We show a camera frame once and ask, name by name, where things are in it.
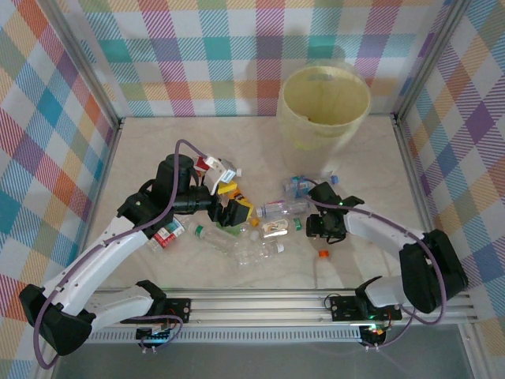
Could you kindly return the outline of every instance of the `marble floor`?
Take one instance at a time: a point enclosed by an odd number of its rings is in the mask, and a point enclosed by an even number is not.
[[[95,209],[88,241],[101,234],[130,194],[155,177],[159,162],[174,151],[180,138],[241,167],[243,176],[238,185],[255,205],[280,199],[279,181],[292,175],[282,159],[275,118],[129,118]],[[194,156],[186,147],[181,152]],[[339,193],[358,196],[376,212],[421,228],[387,116],[368,117],[330,165],[340,179]],[[211,225],[205,212],[195,217]],[[356,236],[329,246],[330,258],[323,264],[303,231],[289,233],[282,242],[286,249],[277,257],[239,267],[233,254],[221,253],[184,233],[167,250],[138,249],[102,287],[130,287],[149,279],[162,288],[341,288],[399,273],[395,259]]]

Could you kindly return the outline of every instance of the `plaid fabric backdrop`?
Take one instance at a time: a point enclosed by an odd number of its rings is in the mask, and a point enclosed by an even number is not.
[[[273,115],[281,80],[338,58],[390,113],[450,3],[58,0],[117,112],[136,117]]]
[[[18,294],[77,254],[112,127],[35,0],[0,0],[0,378],[24,378]]]
[[[436,226],[451,237],[487,348],[505,369],[505,1],[473,0],[406,128]]]

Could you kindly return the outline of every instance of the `green label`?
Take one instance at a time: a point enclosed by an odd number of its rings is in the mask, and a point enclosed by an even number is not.
[[[300,219],[293,219],[294,221],[294,226],[296,227],[297,231],[301,230],[301,221]]]
[[[198,227],[196,227],[196,230],[195,230],[195,236],[200,237],[200,233],[202,232],[203,229],[204,229],[204,227],[202,227],[201,225],[198,225]]]

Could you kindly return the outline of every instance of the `purple cable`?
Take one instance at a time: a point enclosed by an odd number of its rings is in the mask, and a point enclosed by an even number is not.
[[[163,342],[161,345],[159,345],[157,347],[158,350],[163,349],[166,345],[168,345],[170,342],[172,342],[173,340],[175,340],[178,337],[178,335],[181,333],[182,325],[184,324],[184,321],[179,316],[174,316],[171,314],[164,314],[161,316],[139,316],[139,317],[130,318],[130,320],[159,320],[160,318],[166,318],[168,320],[177,320],[179,322],[179,328],[177,329],[175,334],[172,335],[172,337],[170,337],[168,340],[166,340],[165,342]],[[146,348],[144,346],[144,340],[145,340],[145,337],[143,337],[140,340],[140,345],[142,346],[143,349]]]
[[[307,180],[304,176],[301,176],[300,180],[298,180],[297,191],[299,193],[301,193],[300,183],[303,182],[304,180]],[[310,196],[308,196],[308,195],[303,195],[303,197],[305,199],[311,201],[313,204],[319,205],[320,207],[325,207],[325,208],[329,208],[329,209],[342,209],[342,210],[345,210],[345,211],[356,212],[356,213],[360,213],[362,215],[366,215],[368,217],[372,217],[372,218],[374,218],[376,220],[379,220],[381,223],[385,223],[389,227],[392,227],[392,228],[396,229],[400,233],[403,233],[407,237],[410,237],[415,242],[417,242],[419,244],[419,246],[424,250],[424,252],[428,256],[428,258],[430,259],[430,261],[432,262],[433,269],[435,270],[436,278],[437,278],[437,280],[439,282],[440,297],[441,297],[440,314],[439,314],[439,316],[434,321],[427,321],[427,320],[425,320],[425,319],[420,318],[419,316],[417,316],[415,310],[413,312],[410,312],[409,310],[406,310],[405,307],[403,307],[403,305],[400,305],[400,308],[402,309],[402,311],[405,312],[405,313],[407,313],[409,316],[411,316],[411,319],[409,320],[409,323],[407,323],[407,326],[405,327],[404,331],[410,326],[410,324],[412,323],[413,319],[416,319],[417,321],[421,322],[424,325],[437,325],[437,324],[439,324],[442,321],[443,316],[445,315],[446,308],[447,308],[447,293],[445,291],[445,283],[443,281],[442,272],[440,271],[440,267],[439,267],[438,263],[436,262],[436,259],[433,256],[433,253],[430,251],[430,249],[426,246],[426,244],[421,239],[419,239],[411,231],[408,231],[407,229],[405,229],[403,226],[398,225],[397,223],[395,223],[395,222],[393,222],[393,221],[391,221],[391,220],[389,220],[389,219],[387,219],[385,217],[377,215],[375,213],[372,213],[372,212],[369,212],[369,211],[365,211],[364,209],[353,208],[353,207],[346,207],[346,206],[343,206],[343,205],[331,205],[331,204],[320,203],[319,201],[315,201],[315,200],[311,199]]]
[[[177,187],[179,184],[179,149],[181,147],[181,144],[186,144],[189,146],[196,154],[200,155],[203,158],[207,158],[206,154],[203,154],[198,148],[193,146],[190,142],[187,140],[179,140],[175,144],[175,152],[174,152],[174,185],[172,187],[172,194],[170,195],[170,200],[168,201],[168,205],[166,206],[165,210],[155,219],[145,223],[144,225],[140,225],[139,227],[134,227],[133,229],[129,231],[125,231],[124,233],[121,233],[119,235],[115,235],[112,238],[109,238],[105,241],[105,245],[109,245],[110,243],[119,240],[120,238],[126,237],[127,235],[131,235],[133,233],[136,233],[138,231],[142,231],[143,229],[146,229],[150,227],[151,225],[154,225],[161,221],[170,211],[172,208],[172,205],[174,204],[175,197],[177,195]],[[89,250],[67,273],[65,276],[63,276],[62,280],[58,283],[56,287],[63,288],[65,284],[69,281],[70,277],[93,255],[95,254],[98,250],[102,249],[103,246],[101,244],[93,247],[91,250]],[[35,357],[37,359],[37,362],[40,364],[40,366],[48,370],[58,360],[58,355],[54,357],[54,359],[48,364],[44,361],[44,358],[42,356],[42,352],[40,351],[40,345],[39,345],[39,334],[40,334],[40,325],[42,324],[42,318],[43,315],[46,313],[47,308],[53,301],[54,297],[58,294],[57,290],[53,290],[50,295],[47,297],[46,301],[40,308],[39,314],[37,315],[35,324],[33,325],[33,348],[35,350]]]

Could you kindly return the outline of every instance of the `purple wire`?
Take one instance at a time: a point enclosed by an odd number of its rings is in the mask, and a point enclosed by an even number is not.
[[[178,335],[181,333],[182,324],[184,324],[184,321],[179,316],[174,316],[171,314],[164,314],[161,316],[139,316],[139,317],[130,318],[130,320],[159,320],[160,318],[166,318],[168,320],[177,320],[179,322],[179,327],[178,327],[177,331],[175,332],[175,334],[172,335],[172,337],[170,337],[168,340],[166,340],[165,342],[163,342],[161,345],[159,345],[157,347],[158,350],[163,349],[166,345],[168,345],[170,342],[172,342],[173,340],[175,340],[178,337]],[[145,337],[142,337],[142,339],[140,339],[140,345],[142,346],[143,349],[146,348],[144,346],[144,340],[145,340]]]
[[[301,176],[300,180],[298,180],[297,191],[299,193],[301,193],[300,183],[303,182],[304,180],[306,180],[306,178],[304,176]],[[419,244],[419,246],[424,250],[424,252],[428,256],[428,258],[430,259],[430,261],[432,262],[433,269],[435,270],[436,278],[437,278],[437,280],[439,282],[440,297],[441,297],[440,314],[439,314],[439,316],[434,321],[427,321],[427,320],[425,320],[425,319],[417,316],[415,310],[413,312],[410,312],[409,310],[406,310],[405,307],[403,307],[403,305],[400,305],[400,308],[402,309],[402,311],[405,312],[405,313],[407,313],[409,316],[411,316],[411,319],[410,319],[409,323],[407,323],[407,326],[405,327],[404,331],[407,330],[407,328],[410,326],[410,324],[411,324],[411,322],[412,322],[413,319],[416,319],[417,321],[421,322],[424,325],[437,325],[437,324],[439,324],[442,321],[443,316],[445,315],[445,312],[446,312],[446,308],[447,308],[447,293],[445,291],[445,283],[443,281],[442,272],[440,271],[440,267],[439,267],[438,263],[436,262],[436,259],[433,256],[433,253],[430,251],[430,249],[426,246],[426,244],[421,239],[419,239],[411,231],[408,231],[407,229],[405,229],[403,226],[398,225],[397,223],[395,223],[395,222],[393,222],[393,221],[391,221],[391,220],[389,220],[389,219],[387,219],[387,218],[385,218],[383,216],[377,215],[377,214],[369,212],[369,211],[365,211],[364,209],[353,208],[353,207],[346,207],[346,206],[343,206],[343,205],[331,205],[331,204],[320,203],[319,201],[315,201],[315,200],[311,199],[310,196],[308,196],[308,195],[303,195],[303,197],[305,199],[311,201],[313,204],[319,205],[320,207],[325,207],[325,208],[329,208],[329,209],[342,209],[342,210],[345,210],[345,211],[351,211],[351,212],[360,213],[362,215],[367,215],[368,217],[372,217],[372,218],[374,218],[376,220],[379,220],[382,223],[385,223],[389,227],[392,227],[392,228],[396,229],[400,233],[403,233],[407,237],[410,237],[415,242],[417,242]]]
[[[127,235],[131,235],[133,233],[136,233],[138,231],[142,231],[143,229],[146,229],[156,223],[158,223],[159,221],[161,221],[167,214],[168,212],[170,211],[170,209],[172,208],[172,205],[174,204],[174,201],[175,201],[175,197],[177,195],[177,187],[178,187],[178,184],[179,184],[179,149],[181,147],[181,144],[186,144],[187,146],[189,146],[196,154],[200,155],[201,157],[203,158],[207,158],[207,155],[206,154],[203,154],[198,148],[196,148],[195,146],[193,146],[190,142],[188,142],[187,140],[184,140],[184,139],[181,139],[179,141],[177,141],[177,143],[175,144],[175,152],[174,152],[174,185],[172,187],[172,193],[170,194],[170,200],[168,201],[168,205],[166,206],[165,210],[158,216],[156,217],[155,219],[145,223],[144,225],[140,225],[139,227],[134,227],[133,229],[129,230],[129,231],[125,231],[119,235],[115,235],[114,237],[112,238],[109,238],[105,241],[103,241],[103,243],[105,243],[105,245],[109,245],[111,244],[112,242],[114,241],[117,241],[119,240],[120,238],[123,238],[123,237],[126,237]],[[93,255],[95,254],[97,251],[99,251],[100,249],[103,248],[103,245],[101,244],[98,244],[96,245],[95,247],[93,247],[91,250],[89,250],[67,273],[65,276],[63,276],[62,280],[57,284],[56,287],[60,287],[60,288],[63,288],[63,286],[65,286],[65,284],[69,281],[70,277]],[[36,318],[36,321],[35,321],[35,324],[33,325],[33,348],[35,350],[35,357],[37,359],[37,362],[40,364],[40,366],[45,369],[45,370],[48,370],[50,369],[52,366],[54,366],[54,364],[56,363],[56,361],[58,360],[58,355],[56,355],[54,357],[54,359],[48,364],[44,361],[44,358],[42,356],[42,352],[40,351],[40,345],[39,345],[39,334],[40,334],[40,325],[42,324],[42,318],[43,318],[43,315],[46,313],[47,311],[47,308],[49,307],[49,305],[51,304],[51,302],[53,301],[54,297],[58,294],[58,291],[57,290],[53,290],[50,295],[47,297],[46,301],[44,302],[44,304],[42,305],[42,307],[40,308],[40,311],[39,311],[39,314],[37,315],[37,318]]]

